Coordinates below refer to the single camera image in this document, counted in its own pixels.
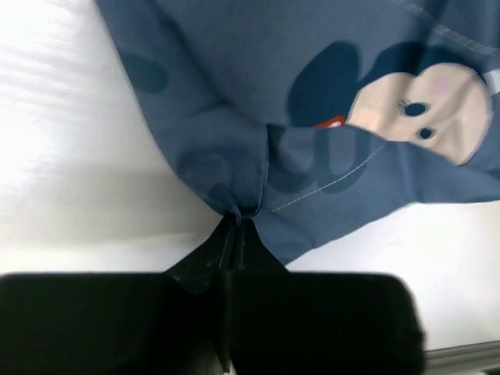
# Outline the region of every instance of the stitch line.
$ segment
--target stitch line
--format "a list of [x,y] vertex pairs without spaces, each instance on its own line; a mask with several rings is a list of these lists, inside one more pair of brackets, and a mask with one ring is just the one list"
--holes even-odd
[[318,193],[322,190],[325,190],[326,188],[332,186],[332,185],[335,185],[337,182],[340,182],[342,180],[344,180],[345,178],[351,176],[356,170],[358,170],[359,168],[361,168],[362,166],[364,166],[365,164],[367,164],[371,159],[373,159],[373,157],[378,154],[380,151],[382,151],[382,148],[385,147],[387,143],[383,143],[382,145],[380,145],[375,151],[373,151],[371,153],[371,155],[369,155],[365,160],[363,160],[355,169],[351,170],[350,172],[346,173],[344,176],[336,179],[335,181],[332,181],[330,182],[329,184],[326,184],[322,187],[319,187],[317,188],[315,191],[310,191],[309,193],[307,193],[306,195],[303,195],[302,197],[299,197],[299,198],[296,198],[294,199],[293,201],[289,202],[289,203],[285,203],[284,205],[281,205],[280,207],[278,207],[277,209],[273,209],[271,210],[272,213],[275,213],[276,211],[279,211],[281,209],[284,209],[285,207],[288,207],[290,205],[293,205],[294,203],[297,203],[298,201],[301,201],[302,199],[304,198],[308,198],[310,197],[311,195],[314,195],[315,193]]
[[452,29],[447,28],[446,26],[438,23],[432,15],[426,11],[424,8],[409,2],[409,0],[391,0],[393,4],[400,5],[403,8],[409,10],[411,13],[420,17],[425,22],[429,23],[432,30],[443,37],[454,41],[455,43],[469,49],[470,51],[481,53],[483,55],[491,55],[494,57],[500,57],[500,49],[495,47],[488,47],[486,45],[482,45],[473,39],[466,37],[465,35],[461,35]]

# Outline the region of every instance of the cartoon face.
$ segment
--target cartoon face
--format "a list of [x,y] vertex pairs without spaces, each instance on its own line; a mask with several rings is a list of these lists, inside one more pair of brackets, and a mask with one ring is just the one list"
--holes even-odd
[[463,164],[491,121],[491,97],[477,73],[438,63],[417,77],[389,73],[358,91],[346,123],[389,141],[406,141]]

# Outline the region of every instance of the cartoon character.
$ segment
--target cartoon character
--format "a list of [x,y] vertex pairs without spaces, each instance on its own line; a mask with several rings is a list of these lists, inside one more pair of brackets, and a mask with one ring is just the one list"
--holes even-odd
[[[303,189],[304,181],[321,185],[348,174],[342,184],[326,190],[343,191],[363,174],[373,137],[409,142],[460,165],[474,154],[488,131],[492,104],[486,81],[481,68],[461,55],[406,42],[380,53],[368,73],[360,75],[357,47],[335,42],[298,75],[287,102],[294,127],[336,127],[331,132],[352,144],[352,165],[335,174],[325,167],[330,151],[328,142],[321,140],[325,133],[318,131],[313,147],[315,155],[321,154],[315,157],[320,167],[297,176],[277,160],[272,171],[278,177],[271,186],[292,193]],[[347,137],[344,125],[363,131]]]

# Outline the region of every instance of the blue fabric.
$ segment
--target blue fabric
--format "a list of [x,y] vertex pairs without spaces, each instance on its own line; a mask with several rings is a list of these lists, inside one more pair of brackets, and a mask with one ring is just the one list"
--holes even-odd
[[288,263],[500,199],[498,0],[98,0],[178,176]]

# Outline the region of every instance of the dark blue spot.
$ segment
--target dark blue spot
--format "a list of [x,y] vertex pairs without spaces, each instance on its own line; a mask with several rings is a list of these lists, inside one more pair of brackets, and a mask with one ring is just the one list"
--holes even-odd
[[168,74],[161,64],[123,50],[119,50],[118,53],[134,89],[149,94],[165,91],[168,84]]
[[410,117],[416,117],[424,114],[429,109],[427,103],[411,103],[404,106],[405,114]]
[[429,127],[423,127],[418,131],[418,136],[422,139],[429,139],[431,138],[436,131],[434,129],[431,129]]

